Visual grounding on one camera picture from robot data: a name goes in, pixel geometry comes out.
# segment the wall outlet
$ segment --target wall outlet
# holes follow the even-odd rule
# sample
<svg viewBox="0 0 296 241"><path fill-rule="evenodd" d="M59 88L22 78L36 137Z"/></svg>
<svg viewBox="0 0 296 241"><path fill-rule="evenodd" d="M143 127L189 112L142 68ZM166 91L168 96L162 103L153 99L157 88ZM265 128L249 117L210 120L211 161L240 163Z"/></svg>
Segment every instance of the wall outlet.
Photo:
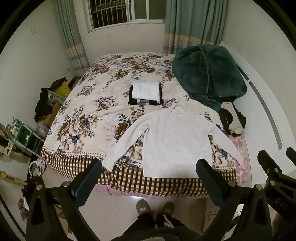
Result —
<svg viewBox="0 0 296 241"><path fill-rule="evenodd" d="M64 68L64 73L65 73L65 74L68 73L69 71L70 71L69 68Z"/></svg>

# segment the white headboard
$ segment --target white headboard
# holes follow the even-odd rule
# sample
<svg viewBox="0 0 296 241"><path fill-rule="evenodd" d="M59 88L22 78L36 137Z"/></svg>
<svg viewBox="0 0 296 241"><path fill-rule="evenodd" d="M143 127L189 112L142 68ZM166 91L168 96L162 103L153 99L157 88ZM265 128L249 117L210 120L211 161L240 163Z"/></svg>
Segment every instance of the white headboard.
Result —
<svg viewBox="0 0 296 241"><path fill-rule="evenodd" d="M295 139L288 119L275 95L258 72L234 49L221 42L232 55L248 87L247 93L234 101L236 108L247 118L244 131L250 157L252 185L264 184L267 175L257 161L257 154L265 150L288 174L296 169L286 157L286 149L296 150Z"/></svg>

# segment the black pants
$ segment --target black pants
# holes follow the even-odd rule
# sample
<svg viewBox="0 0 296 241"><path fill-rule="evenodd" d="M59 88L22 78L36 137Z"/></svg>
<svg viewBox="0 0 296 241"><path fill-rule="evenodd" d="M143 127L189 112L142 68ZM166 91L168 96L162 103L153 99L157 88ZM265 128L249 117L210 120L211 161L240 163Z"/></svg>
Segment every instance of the black pants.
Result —
<svg viewBox="0 0 296 241"><path fill-rule="evenodd" d="M137 220L123 233L131 233L143 229L151 229L157 227L186 227L178 219L172 218L170 215L159 214L156 220L153 219L153 216L150 213L143 213L138 216Z"/></svg>

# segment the gray slipper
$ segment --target gray slipper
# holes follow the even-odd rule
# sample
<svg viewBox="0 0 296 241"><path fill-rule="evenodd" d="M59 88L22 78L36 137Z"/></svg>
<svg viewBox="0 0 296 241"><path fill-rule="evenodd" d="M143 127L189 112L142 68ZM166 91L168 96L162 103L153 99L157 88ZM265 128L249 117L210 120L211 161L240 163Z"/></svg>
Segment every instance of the gray slipper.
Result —
<svg viewBox="0 0 296 241"><path fill-rule="evenodd" d="M175 210L175 204L172 201L167 201L163 205L163 208L161 209L160 213L164 213L171 216L174 210Z"/></svg>
<svg viewBox="0 0 296 241"><path fill-rule="evenodd" d="M146 202L146 200L144 200L144 199L141 199L137 202L136 208L137 208L137 212L139 215L141 215L143 213L150 213L151 212L151 208L150 208L148 202Z"/></svg>

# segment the white sweater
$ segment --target white sweater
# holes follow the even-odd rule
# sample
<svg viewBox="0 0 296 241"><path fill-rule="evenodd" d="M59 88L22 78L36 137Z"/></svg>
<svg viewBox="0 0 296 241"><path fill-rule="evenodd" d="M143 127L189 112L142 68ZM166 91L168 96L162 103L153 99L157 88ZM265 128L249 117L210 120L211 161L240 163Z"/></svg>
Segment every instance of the white sweater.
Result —
<svg viewBox="0 0 296 241"><path fill-rule="evenodd" d="M112 147L102 162L112 171L137 139L143 140L142 165L144 177L197 178L196 162L204 158L212 166L213 157L208 135L223 150L243 164L243 157L232 141L213 123L182 106L155 110L133 123Z"/></svg>

